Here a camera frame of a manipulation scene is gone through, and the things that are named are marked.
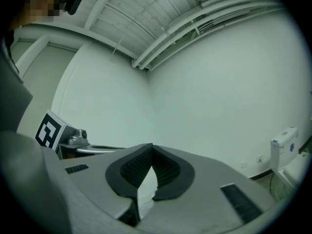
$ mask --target toilet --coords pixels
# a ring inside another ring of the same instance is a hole
[[[271,140],[271,169],[290,192],[300,186],[311,158],[306,152],[299,154],[296,127],[286,128]]]

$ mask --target cable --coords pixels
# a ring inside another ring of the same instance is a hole
[[[274,173],[272,174],[271,180],[270,180],[270,194],[272,195],[272,179],[273,179]]]

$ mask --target ceiling beam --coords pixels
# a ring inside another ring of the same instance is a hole
[[[86,21],[86,24],[84,26],[84,29],[90,30],[91,26],[95,23],[98,15],[102,11],[102,9],[105,7],[108,0],[97,0],[96,4],[94,5],[88,20]]]

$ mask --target toilet tank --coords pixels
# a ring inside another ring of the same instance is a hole
[[[298,129],[286,128],[271,140],[271,168],[283,169],[297,157],[298,153]]]

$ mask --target wall outlet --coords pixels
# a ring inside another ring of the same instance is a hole
[[[260,163],[263,161],[263,154],[260,154],[257,156],[257,163]]]
[[[241,167],[241,169],[246,168],[247,167],[247,161],[241,162],[240,167]]]

